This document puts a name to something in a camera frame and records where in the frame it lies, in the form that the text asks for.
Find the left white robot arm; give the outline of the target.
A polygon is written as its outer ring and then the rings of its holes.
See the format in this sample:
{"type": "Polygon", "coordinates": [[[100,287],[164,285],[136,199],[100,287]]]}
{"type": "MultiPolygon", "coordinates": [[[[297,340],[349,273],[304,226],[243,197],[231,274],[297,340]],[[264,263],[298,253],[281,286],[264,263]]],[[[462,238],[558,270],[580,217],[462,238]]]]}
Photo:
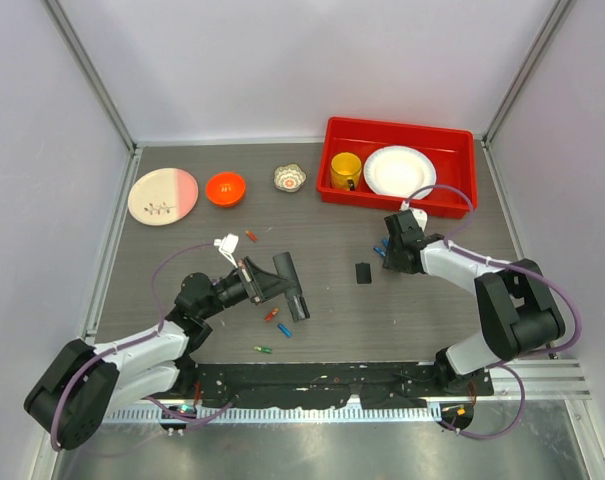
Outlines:
{"type": "Polygon", "coordinates": [[[110,413],[156,393],[187,397],[195,385],[190,356],[212,332],[209,318],[243,301],[255,305],[284,296],[295,319],[308,315],[289,253],[274,256],[268,272],[250,258],[216,281],[186,276],[162,321],[134,335],[97,345],[68,342],[24,401],[24,409],[50,436],[55,451],[74,450],[110,413]]]}

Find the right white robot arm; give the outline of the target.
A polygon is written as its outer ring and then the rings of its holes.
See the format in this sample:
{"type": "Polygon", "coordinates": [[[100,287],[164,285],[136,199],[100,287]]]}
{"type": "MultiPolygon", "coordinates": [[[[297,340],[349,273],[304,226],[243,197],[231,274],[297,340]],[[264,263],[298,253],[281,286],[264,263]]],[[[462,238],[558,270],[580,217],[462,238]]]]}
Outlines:
{"type": "Polygon", "coordinates": [[[537,263],[496,261],[427,235],[409,210],[386,217],[385,225],[385,269],[438,277],[476,298],[480,330],[435,356],[433,380],[442,393],[457,394],[485,368],[564,336],[565,321],[537,263]]]}

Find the black battery cover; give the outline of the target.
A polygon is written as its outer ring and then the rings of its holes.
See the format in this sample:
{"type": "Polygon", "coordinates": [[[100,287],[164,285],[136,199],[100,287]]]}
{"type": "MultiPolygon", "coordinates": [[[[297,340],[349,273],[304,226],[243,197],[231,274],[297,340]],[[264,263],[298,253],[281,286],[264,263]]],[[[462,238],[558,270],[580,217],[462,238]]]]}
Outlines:
{"type": "Polygon", "coordinates": [[[368,285],[372,283],[371,265],[367,262],[355,264],[356,283],[359,285],[368,285]]]}

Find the black remote control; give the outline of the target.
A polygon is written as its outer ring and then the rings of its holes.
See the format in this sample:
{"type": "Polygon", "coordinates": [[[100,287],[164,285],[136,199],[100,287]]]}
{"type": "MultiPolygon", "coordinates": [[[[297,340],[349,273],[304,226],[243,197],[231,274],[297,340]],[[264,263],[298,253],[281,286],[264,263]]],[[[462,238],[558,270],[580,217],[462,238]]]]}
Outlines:
{"type": "Polygon", "coordinates": [[[297,271],[289,252],[282,252],[273,257],[277,274],[288,282],[284,292],[292,320],[299,322],[310,318],[310,312],[303,296],[303,290],[297,271]]]}

